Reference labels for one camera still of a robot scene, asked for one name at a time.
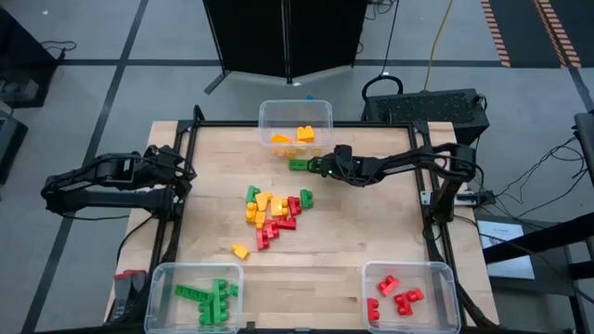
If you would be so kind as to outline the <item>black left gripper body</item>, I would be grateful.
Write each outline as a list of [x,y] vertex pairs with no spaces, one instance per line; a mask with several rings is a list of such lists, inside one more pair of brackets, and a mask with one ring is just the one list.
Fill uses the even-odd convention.
[[141,162],[141,186],[170,185],[176,177],[179,163],[177,152],[170,146],[147,147]]

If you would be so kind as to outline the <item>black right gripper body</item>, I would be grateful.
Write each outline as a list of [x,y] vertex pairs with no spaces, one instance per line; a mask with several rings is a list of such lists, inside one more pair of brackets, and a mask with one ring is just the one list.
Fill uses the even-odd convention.
[[371,177],[371,172],[365,171],[367,162],[369,158],[354,156],[351,146],[337,145],[321,159],[320,172],[323,177],[330,176],[350,186],[365,186]]

